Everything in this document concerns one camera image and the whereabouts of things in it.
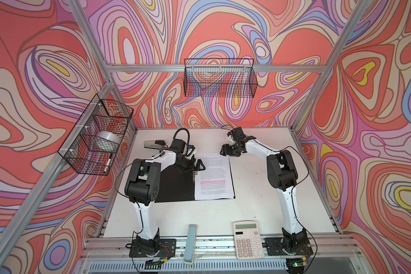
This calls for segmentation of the blue folder black inside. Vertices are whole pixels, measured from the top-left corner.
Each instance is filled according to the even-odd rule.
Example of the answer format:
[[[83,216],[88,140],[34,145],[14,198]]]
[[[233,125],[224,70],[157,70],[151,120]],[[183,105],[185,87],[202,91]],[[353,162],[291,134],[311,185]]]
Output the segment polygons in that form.
[[[195,201],[195,175],[197,172],[180,172],[170,166],[162,172],[157,203]]]

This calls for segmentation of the printed paper sheet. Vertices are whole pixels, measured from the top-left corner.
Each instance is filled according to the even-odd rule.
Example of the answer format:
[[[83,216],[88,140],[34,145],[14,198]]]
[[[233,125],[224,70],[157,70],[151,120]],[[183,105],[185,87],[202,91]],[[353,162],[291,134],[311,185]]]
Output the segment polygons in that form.
[[[198,154],[205,170],[195,175],[195,200],[235,199],[229,156]]]

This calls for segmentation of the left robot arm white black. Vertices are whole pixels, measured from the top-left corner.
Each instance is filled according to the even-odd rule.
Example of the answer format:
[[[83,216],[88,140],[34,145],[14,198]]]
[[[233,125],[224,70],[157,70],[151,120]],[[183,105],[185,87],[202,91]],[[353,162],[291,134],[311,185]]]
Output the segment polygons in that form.
[[[153,217],[152,205],[159,194],[161,174],[171,166],[187,172],[204,171],[204,164],[195,159],[195,154],[194,146],[188,146],[187,154],[167,148],[149,159],[136,159],[131,163],[124,194],[136,210],[140,224],[138,240],[148,245],[159,243],[159,227]]]

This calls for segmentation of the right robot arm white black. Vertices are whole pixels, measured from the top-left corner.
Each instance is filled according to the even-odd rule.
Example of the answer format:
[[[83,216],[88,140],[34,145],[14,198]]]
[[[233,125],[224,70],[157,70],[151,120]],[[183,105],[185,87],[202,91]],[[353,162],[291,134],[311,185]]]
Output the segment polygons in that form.
[[[307,256],[313,255],[313,249],[307,236],[307,229],[301,224],[296,205],[296,186],[298,171],[288,148],[277,150],[245,135],[241,128],[227,134],[229,143],[222,145],[220,155],[238,157],[249,153],[266,162],[267,179],[277,191],[283,216],[282,250],[294,255],[299,251]]]

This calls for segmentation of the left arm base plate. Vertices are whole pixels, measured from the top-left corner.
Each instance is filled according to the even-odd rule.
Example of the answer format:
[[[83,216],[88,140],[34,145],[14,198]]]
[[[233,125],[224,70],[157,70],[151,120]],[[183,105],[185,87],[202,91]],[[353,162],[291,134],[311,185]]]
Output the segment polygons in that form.
[[[130,258],[161,258],[169,259],[176,253],[177,240],[157,239],[144,240],[134,239],[131,244],[127,244]]]

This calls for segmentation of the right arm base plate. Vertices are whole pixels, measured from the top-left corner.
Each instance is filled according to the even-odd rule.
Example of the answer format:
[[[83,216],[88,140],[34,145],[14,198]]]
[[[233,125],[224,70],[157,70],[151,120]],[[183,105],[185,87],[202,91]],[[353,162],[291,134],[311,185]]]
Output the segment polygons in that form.
[[[314,254],[307,238],[293,241],[286,237],[267,237],[264,243],[269,256],[305,256]]]

